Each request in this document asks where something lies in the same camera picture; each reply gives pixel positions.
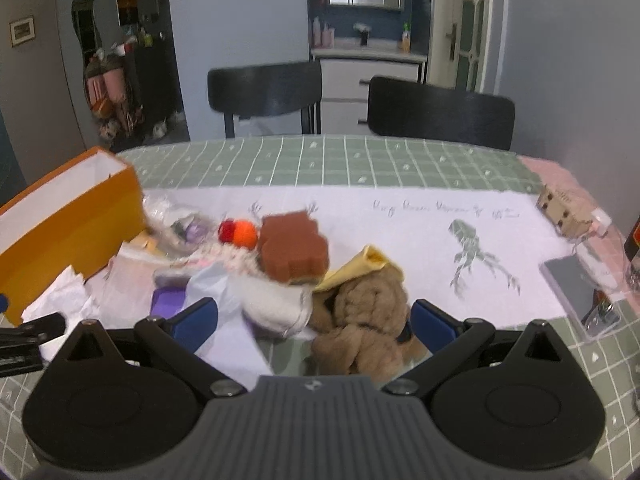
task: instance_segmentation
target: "door handle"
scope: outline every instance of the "door handle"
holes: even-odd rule
[[[449,34],[445,34],[445,38],[450,41],[449,47],[449,60],[453,61],[456,59],[456,40],[458,39],[458,24],[454,23],[451,25],[451,32]]]

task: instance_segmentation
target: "orange box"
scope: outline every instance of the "orange box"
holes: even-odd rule
[[[0,208],[0,293],[11,323],[71,265],[86,278],[145,227],[133,167],[101,148],[82,153]]]

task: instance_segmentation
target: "chair backrest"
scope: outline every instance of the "chair backrest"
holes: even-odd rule
[[[228,137],[234,115],[271,117],[304,112],[318,103],[322,70],[319,61],[219,68],[209,71],[207,88],[209,106],[225,114]]]
[[[376,134],[511,147],[515,106],[505,97],[376,76],[367,122]]]

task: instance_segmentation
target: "pink bag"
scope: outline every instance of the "pink bag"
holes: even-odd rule
[[[109,99],[114,104],[120,104],[127,100],[127,85],[124,81],[124,69],[115,68],[102,74],[107,87]]]
[[[107,97],[107,87],[104,84],[102,74],[87,79],[86,89],[89,92],[89,102],[92,107],[100,99],[104,99],[105,97]]]

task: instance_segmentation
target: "orange pom pom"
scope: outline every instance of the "orange pom pom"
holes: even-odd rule
[[[253,250],[258,243],[258,231],[248,220],[237,220],[234,231],[233,244],[236,247],[246,247]]]

